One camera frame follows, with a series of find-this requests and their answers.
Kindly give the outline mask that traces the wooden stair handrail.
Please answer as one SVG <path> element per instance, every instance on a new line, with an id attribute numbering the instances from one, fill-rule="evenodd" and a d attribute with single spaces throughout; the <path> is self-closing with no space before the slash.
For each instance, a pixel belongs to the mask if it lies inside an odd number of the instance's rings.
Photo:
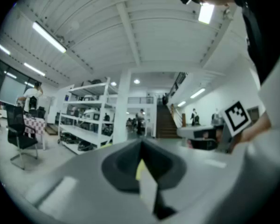
<path id="1" fill-rule="evenodd" d="M 171 115 L 177 128 L 186 127 L 186 117 L 184 113 L 180 113 L 177 108 L 171 105 Z"/>

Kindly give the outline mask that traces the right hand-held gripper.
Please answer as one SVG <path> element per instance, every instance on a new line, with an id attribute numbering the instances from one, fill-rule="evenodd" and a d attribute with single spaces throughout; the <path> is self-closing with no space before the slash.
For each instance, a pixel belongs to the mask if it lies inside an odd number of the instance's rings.
<path id="1" fill-rule="evenodd" d="M 213 126 L 188 126 L 177 129 L 177 135 L 186 140 L 189 148 L 231 153 L 236 136 L 252 124 L 251 118 L 238 100 L 219 112 L 216 129 Z"/>

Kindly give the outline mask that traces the person's black shirt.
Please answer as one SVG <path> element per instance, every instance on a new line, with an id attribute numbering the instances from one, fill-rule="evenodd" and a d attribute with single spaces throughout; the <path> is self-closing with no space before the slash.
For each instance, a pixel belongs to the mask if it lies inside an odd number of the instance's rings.
<path id="1" fill-rule="evenodd" d="M 234 0 L 242 8 L 248 54 L 263 83 L 280 57 L 280 0 Z"/>

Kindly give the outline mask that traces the brown wooden pallet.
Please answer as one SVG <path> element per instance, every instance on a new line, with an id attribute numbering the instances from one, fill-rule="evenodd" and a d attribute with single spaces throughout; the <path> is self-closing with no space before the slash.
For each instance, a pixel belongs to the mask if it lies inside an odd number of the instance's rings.
<path id="1" fill-rule="evenodd" d="M 48 135 L 58 135 L 58 126 L 55 124 L 47 124 L 45 131 Z"/>

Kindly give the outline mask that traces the ceiling panel light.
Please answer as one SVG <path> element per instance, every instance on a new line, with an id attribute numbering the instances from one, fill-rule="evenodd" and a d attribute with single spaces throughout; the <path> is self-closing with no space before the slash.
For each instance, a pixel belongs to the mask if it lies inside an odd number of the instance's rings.
<path id="1" fill-rule="evenodd" d="M 212 4 L 203 3 L 199 12 L 198 21 L 205 24 L 209 24 L 212 18 L 214 7 L 215 6 Z"/>

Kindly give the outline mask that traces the black cantilever chair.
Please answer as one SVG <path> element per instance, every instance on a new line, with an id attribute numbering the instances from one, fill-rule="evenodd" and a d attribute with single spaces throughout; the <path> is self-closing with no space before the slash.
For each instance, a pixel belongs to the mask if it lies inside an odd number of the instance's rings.
<path id="1" fill-rule="evenodd" d="M 37 151 L 37 139 L 31 138 L 25 135 L 26 128 L 36 132 L 36 130 L 30 126 L 27 126 L 24 122 L 24 115 L 20 106 L 7 105 L 7 141 L 17 148 L 18 154 L 10 158 L 10 162 L 16 167 L 25 170 L 25 163 L 23 156 L 30 156 L 34 159 L 38 159 Z M 35 147 L 35 155 L 23 152 L 25 149 Z"/>

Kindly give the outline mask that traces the white square pillar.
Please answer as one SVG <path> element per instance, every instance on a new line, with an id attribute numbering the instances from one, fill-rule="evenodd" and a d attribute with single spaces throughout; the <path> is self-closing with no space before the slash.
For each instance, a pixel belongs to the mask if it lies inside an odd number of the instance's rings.
<path id="1" fill-rule="evenodd" d="M 127 140 L 126 137 L 126 111 L 129 97 L 131 71 L 123 70 L 120 76 L 118 97 L 116 101 L 115 118 L 113 124 L 112 143 L 119 144 Z"/>

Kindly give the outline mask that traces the person's right forearm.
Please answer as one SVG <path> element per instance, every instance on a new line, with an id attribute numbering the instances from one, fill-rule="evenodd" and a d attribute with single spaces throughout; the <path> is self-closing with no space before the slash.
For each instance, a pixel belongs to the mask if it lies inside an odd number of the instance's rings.
<path id="1" fill-rule="evenodd" d="M 250 127 L 244 129 L 241 133 L 235 136 L 234 147 L 240 143 L 245 143 L 253 140 L 259 134 L 268 131 L 271 128 L 271 122 L 264 112 L 260 118 Z"/>

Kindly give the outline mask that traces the black stair railing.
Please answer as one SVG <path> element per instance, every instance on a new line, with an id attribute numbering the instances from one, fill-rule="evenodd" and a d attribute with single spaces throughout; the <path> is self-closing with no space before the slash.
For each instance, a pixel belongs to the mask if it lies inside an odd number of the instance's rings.
<path id="1" fill-rule="evenodd" d="M 176 91 L 178 90 L 179 86 L 183 83 L 184 79 L 186 78 L 188 74 L 186 72 L 179 72 L 170 92 L 169 97 L 172 97 Z"/>

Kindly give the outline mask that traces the checkered tablecloth table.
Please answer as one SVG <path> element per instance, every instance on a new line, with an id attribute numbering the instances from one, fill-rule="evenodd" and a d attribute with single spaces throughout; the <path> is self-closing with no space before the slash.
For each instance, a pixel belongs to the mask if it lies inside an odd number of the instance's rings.
<path id="1" fill-rule="evenodd" d="M 28 117 L 26 115 L 23 117 L 26 126 L 25 133 L 28 134 L 29 137 L 31 137 L 31 134 L 34 134 L 37 141 L 42 144 L 43 150 L 46 150 L 45 120 L 41 118 Z"/>

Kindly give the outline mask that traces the black bag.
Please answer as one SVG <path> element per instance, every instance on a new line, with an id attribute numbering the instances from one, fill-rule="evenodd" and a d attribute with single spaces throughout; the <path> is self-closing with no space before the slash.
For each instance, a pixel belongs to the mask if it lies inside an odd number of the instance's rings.
<path id="1" fill-rule="evenodd" d="M 72 135 L 71 133 L 68 132 L 62 132 L 60 134 L 60 141 L 64 141 L 64 142 L 70 142 L 73 140 L 76 140 L 76 136 Z"/>
<path id="2" fill-rule="evenodd" d="M 86 152 L 86 151 L 93 150 L 93 148 L 94 146 L 85 140 L 80 141 L 80 143 L 78 144 L 78 151 Z"/>

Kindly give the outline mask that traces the white metal shelving rack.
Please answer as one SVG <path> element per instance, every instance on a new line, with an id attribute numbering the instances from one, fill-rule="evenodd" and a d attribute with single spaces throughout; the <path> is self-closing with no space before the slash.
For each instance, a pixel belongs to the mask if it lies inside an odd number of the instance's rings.
<path id="1" fill-rule="evenodd" d="M 94 148 L 101 148 L 112 142 L 113 122 L 115 115 L 115 104 L 110 102 L 112 95 L 117 94 L 117 90 L 111 84 L 108 77 L 100 84 L 88 84 L 76 88 L 71 88 L 68 93 L 73 100 L 65 100 L 66 111 L 60 112 L 58 123 L 58 144 L 62 144 L 74 154 L 86 152 L 78 151 L 80 141 L 91 143 Z M 95 100 L 83 101 L 85 95 L 92 95 Z M 87 109 L 96 109 L 100 112 L 99 120 L 84 119 L 83 113 Z M 76 136 L 76 140 L 70 142 L 60 141 L 60 134 L 68 132 Z"/>

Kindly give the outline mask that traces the white desk with curved legs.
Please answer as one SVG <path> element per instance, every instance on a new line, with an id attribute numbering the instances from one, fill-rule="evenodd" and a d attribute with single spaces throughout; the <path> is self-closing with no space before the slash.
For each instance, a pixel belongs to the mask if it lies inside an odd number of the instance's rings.
<path id="1" fill-rule="evenodd" d="M 154 137 L 154 123 L 149 119 L 145 122 L 145 136 Z"/>

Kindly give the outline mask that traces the yellow-green tablecloth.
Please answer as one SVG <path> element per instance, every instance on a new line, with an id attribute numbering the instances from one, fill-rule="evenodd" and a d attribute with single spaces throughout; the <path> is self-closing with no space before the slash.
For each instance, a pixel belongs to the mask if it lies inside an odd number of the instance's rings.
<path id="1" fill-rule="evenodd" d="M 137 169 L 136 169 L 136 176 L 135 179 L 139 181 L 141 179 L 141 173 L 146 168 L 145 162 L 143 159 L 140 160 Z"/>

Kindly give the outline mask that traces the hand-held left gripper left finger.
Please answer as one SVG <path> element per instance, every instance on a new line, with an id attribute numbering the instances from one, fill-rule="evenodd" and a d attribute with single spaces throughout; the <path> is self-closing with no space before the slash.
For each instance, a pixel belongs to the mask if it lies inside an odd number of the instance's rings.
<path id="1" fill-rule="evenodd" d="M 37 181 L 25 199 L 42 214 L 64 224 L 155 223 L 138 194 L 118 191 L 103 175 L 103 160 L 128 144 L 76 155 Z"/>

